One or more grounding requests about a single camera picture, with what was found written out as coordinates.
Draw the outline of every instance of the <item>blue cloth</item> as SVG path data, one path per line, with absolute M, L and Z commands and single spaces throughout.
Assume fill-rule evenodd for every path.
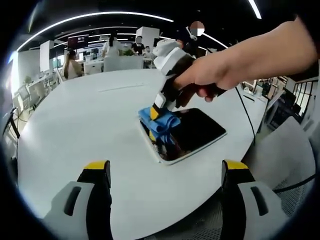
M 150 107 L 146 107 L 141 109 L 138 114 L 143 124 L 152 132 L 155 139 L 161 139 L 166 144 L 174 144 L 170 137 L 170 129 L 178 126 L 181 122 L 174 113 L 167 110 L 163 116 L 156 120 L 151 120 Z

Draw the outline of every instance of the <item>railing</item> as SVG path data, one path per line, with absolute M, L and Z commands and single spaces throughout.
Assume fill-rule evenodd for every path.
M 310 78 L 297 82 L 294 85 L 293 94 L 295 95 L 294 108 L 297 109 L 297 113 L 302 117 L 305 117 L 310 99 L 315 94 L 315 84 L 318 84 L 318 77 Z

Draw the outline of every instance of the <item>white pillar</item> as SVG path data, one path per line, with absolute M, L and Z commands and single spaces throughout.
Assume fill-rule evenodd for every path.
M 160 30 L 158 28 L 142 26 L 136 31 L 136 37 L 142 36 L 142 44 L 149 46 L 152 50 L 155 39 L 159 38 Z
M 54 47 L 54 41 L 46 41 L 40 45 L 40 71 L 50 72 L 54 70 L 53 59 L 50 59 L 50 49 Z

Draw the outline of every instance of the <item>tablet screen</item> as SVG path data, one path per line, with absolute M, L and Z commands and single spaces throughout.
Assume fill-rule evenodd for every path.
M 213 143 L 226 134 L 226 130 L 216 121 L 198 108 L 191 108 L 174 112 L 181 123 L 170 130 L 174 144 L 163 143 L 161 140 L 152 141 L 148 138 L 156 152 L 166 161 L 174 161 L 184 155 L 197 151 Z M 149 136 L 148 128 L 143 126 L 145 134 Z

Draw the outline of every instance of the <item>black shirt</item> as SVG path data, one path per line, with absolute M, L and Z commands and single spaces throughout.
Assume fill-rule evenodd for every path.
M 139 55 L 142 55 L 142 50 L 145 49 L 145 46 L 141 43 L 140 46 L 138 46 L 136 43 L 132 44 L 132 49 L 134 52 L 138 52 Z

